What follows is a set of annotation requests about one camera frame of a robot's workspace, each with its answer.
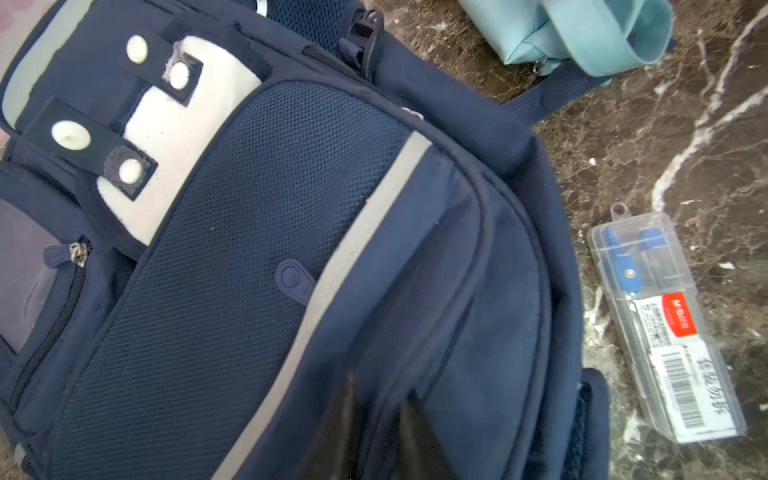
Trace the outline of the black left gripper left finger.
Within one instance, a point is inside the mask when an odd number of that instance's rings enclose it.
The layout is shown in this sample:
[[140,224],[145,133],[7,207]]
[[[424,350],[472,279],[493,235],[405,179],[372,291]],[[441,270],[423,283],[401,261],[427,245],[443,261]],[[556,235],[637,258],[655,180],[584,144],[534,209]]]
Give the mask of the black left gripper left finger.
[[354,377],[334,395],[298,479],[355,479],[359,414]]

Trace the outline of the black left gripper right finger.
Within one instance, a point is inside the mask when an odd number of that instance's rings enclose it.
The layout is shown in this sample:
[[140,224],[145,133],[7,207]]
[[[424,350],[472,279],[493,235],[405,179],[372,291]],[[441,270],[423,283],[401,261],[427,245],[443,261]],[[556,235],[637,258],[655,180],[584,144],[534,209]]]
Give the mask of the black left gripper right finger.
[[397,435],[400,479],[455,479],[439,439],[414,392],[401,403]]

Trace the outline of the navy blue student backpack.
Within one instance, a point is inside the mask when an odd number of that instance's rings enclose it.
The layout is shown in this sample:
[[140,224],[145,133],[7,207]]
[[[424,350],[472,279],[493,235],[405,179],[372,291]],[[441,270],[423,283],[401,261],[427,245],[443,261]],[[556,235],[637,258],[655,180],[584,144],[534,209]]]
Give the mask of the navy blue student backpack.
[[355,1],[1,5],[1,427],[34,479],[298,479],[354,377],[355,479],[414,392],[455,479],[605,479],[533,126]]

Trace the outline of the teal pencil pouch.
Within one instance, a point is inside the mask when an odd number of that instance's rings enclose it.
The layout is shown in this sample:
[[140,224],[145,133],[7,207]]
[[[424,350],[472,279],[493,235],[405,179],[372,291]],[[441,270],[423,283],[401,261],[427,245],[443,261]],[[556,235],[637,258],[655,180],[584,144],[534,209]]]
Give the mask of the teal pencil pouch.
[[656,0],[479,0],[460,6],[505,65],[534,64],[546,76],[566,61],[591,77],[657,63],[674,12]]

